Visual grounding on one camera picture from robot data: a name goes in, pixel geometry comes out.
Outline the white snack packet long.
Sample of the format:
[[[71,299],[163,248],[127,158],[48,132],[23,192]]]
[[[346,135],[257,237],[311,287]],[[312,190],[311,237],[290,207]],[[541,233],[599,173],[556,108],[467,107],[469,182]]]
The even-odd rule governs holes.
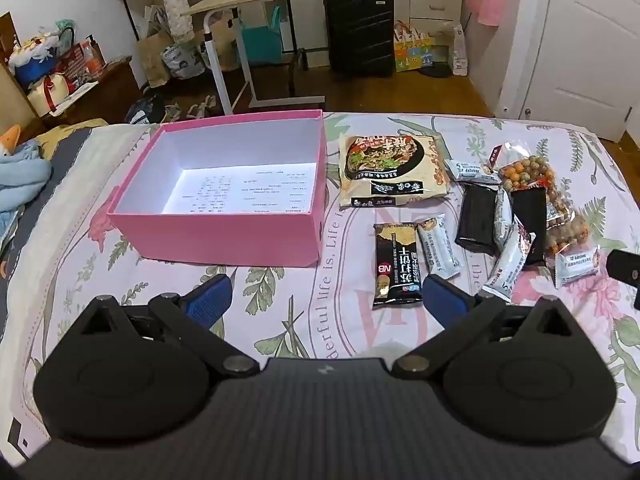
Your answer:
[[[513,219],[506,244],[482,287],[483,292],[505,302],[511,301],[516,280],[525,266],[535,237],[536,234],[529,233],[518,217]]]

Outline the white snack bar packet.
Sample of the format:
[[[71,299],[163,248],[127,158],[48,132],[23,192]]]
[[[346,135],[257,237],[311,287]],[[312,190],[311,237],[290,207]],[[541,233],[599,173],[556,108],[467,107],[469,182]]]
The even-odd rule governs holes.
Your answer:
[[[452,250],[445,219],[444,214],[435,214],[419,222],[416,230],[430,273],[444,280],[450,280],[462,271],[463,266]]]

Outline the black gold snack bar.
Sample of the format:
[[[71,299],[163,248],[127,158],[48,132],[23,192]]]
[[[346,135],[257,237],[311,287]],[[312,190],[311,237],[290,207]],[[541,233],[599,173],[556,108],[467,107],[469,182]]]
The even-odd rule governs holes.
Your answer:
[[[375,232],[373,309],[396,308],[422,301],[422,280],[416,226],[380,223]]]

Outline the black snack packet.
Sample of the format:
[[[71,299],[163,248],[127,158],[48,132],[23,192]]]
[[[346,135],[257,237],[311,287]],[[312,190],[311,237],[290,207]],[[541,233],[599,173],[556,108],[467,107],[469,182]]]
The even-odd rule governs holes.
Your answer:
[[[547,200],[544,188],[526,188],[512,194],[514,214],[520,219],[529,234],[534,234],[532,249],[526,259],[526,266],[544,264],[547,235]]]
[[[456,239],[469,252],[493,255],[497,192],[480,185],[465,185]]]

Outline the coated peanuts clear bag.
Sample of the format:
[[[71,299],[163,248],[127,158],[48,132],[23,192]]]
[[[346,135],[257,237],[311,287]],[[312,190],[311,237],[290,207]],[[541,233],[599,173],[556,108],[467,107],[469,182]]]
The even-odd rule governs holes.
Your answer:
[[[489,156],[489,167],[498,174],[511,197],[514,191],[544,188],[547,200],[547,235],[544,262],[572,246],[586,244],[589,228],[572,201],[560,190],[548,157],[534,154],[527,145],[506,142]]]

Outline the white snack packet top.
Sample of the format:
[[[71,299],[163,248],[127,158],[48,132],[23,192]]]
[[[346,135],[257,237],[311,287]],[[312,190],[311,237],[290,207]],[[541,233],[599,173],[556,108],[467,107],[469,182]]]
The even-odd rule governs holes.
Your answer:
[[[461,160],[446,159],[445,165],[450,176],[459,183],[497,186],[501,183],[498,174],[487,165],[478,162],[462,162]]]

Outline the instant noodle packet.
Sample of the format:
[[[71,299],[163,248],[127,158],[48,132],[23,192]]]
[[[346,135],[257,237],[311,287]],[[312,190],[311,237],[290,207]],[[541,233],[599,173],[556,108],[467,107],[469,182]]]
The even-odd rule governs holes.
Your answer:
[[[341,136],[340,206],[399,207],[449,192],[432,136]]]

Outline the pink cardboard box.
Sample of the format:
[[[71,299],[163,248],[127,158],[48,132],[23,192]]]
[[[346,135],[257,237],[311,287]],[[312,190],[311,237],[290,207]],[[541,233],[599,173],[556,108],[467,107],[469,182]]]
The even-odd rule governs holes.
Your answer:
[[[107,213],[147,259],[304,268],[325,200],[322,111],[284,110],[160,127]]]

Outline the floral bed sheet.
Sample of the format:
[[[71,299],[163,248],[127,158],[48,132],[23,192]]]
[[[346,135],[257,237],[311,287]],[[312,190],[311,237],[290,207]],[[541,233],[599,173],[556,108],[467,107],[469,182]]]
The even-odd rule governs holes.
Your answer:
[[[107,219],[107,206],[153,135],[150,127],[80,128],[44,134],[52,177],[24,213],[1,267],[1,454],[21,463],[48,438],[32,398],[44,359],[89,301],[113,296],[144,304],[185,294],[217,275],[233,286],[230,309],[213,328],[258,361],[385,356],[434,337],[421,307],[375,309],[373,228],[446,214],[457,229],[462,191],[399,209],[340,205],[338,138],[343,134],[429,134],[453,159],[482,162],[497,145],[520,144],[550,162],[560,190],[584,218],[601,252],[639,248],[639,208],[598,138],[563,124],[447,115],[329,114],[328,206],[323,256],[314,268],[205,266],[142,258]]]

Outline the goose plush toy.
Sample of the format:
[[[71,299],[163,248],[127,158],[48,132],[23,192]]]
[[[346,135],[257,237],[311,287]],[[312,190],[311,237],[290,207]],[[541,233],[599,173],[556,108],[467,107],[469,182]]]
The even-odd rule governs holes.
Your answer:
[[[18,143],[19,125],[1,135],[1,211],[12,212],[31,202],[51,177],[51,163],[36,140]]]

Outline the wooden nightstand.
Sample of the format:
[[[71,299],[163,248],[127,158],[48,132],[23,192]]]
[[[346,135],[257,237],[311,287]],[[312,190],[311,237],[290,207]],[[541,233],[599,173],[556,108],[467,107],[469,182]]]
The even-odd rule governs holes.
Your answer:
[[[103,119],[108,124],[124,122],[130,108],[142,98],[142,91],[131,68],[131,60],[131,56],[126,56],[109,62],[96,81],[96,86],[58,116],[44,116],[43,125],[53,128],[91,119]]]

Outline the cream red ribbon bag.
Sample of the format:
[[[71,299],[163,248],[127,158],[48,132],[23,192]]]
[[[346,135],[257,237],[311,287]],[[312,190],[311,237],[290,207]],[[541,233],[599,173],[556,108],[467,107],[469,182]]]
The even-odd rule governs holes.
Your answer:
[[[55,115],[73,92],[73,86],[61,73],[41,77],[27,92],[27,99],[39,117]]]

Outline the teal tote bag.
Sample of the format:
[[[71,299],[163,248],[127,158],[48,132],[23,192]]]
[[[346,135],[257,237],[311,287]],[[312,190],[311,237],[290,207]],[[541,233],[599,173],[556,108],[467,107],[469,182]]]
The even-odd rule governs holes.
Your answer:
[[[267,24],[248,27],[241,23],[242,38],[250,64],[265,65],[282,62],[280,17],[281,8],[275,6]]]

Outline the colourful gift bag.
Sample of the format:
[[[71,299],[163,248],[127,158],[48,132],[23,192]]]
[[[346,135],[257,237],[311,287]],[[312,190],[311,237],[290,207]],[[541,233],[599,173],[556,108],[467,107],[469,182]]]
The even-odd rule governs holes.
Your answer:
[[[433,38],[403,21],[394,27],[394,59],[397,73],[422,70],[433,65]]]

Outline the blue flower basket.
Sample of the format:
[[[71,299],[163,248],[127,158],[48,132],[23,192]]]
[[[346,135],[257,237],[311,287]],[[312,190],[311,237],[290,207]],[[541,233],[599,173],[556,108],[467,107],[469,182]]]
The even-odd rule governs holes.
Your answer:
[[[18,44],[9,57],[9,69],[17,82],[28,87],[53,72],[58,55],[58,35],[35,36],[24,46]]]

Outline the black suitcase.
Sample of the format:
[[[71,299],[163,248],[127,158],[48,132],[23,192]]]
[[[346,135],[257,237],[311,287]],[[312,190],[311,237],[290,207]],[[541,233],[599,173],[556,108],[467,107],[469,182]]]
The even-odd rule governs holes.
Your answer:
[[[341,79],[389,77],[394,0],[323,0],[330,69]]]

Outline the wooden overbed table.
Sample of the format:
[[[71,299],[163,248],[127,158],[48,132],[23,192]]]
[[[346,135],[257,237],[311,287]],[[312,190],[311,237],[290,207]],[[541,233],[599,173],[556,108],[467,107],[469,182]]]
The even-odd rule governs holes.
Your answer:
[[[252,99],[248,106],[250,108],[265,108],[265,107],[282,107],[282,106],[301,106],[301,105],[323,105],[326,102],[324,96],[289,96],[288,98],[272,99],[272,100],[260,100],[256,96],[254,82],[252,74],[250,73],[250,63],[246,55],[246,49],[244,40],[242,37],[240,19],[238,17],[238,7],[242,4],[263,2],[268,0],[202,0],[195,6],[190,6],[186,12],[183,12],[184,16],[204,14],[203,18],[203,30],[204,40],[207,56],[210,64],[210,71],[213,74],[215,86],[219,98],[219,102],[222,107],[222,111],[225,115],[232,115],[236,102],[242,96],[246,88],[250,88]],[[244,77],[244,84],[240,93],[231,101],[227,89],[226,82],[224,81],[224,74],[219,63],[219,56],[215,48],[215,36],[210,26],[210,20],[217,12],[223,10],[232,10],[232,29],[234,30],[236,37],[236,44],[238,45],[239,56],[241,61],[241,67]]]

